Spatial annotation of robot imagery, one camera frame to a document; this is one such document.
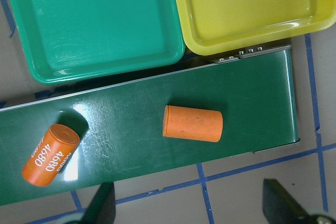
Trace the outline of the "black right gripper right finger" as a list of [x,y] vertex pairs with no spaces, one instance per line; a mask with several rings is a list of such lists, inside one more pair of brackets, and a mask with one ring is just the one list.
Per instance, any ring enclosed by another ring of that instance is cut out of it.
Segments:
[[276,179],[264,179],[263,214],[268,223],[308,223],[309,215]]

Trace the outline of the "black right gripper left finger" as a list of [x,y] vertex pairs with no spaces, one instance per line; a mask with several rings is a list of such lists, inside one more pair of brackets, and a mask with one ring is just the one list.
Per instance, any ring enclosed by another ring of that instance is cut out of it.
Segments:
[[115,216],[114,183],[105,182],[100,185],[80,223],[114,223]]

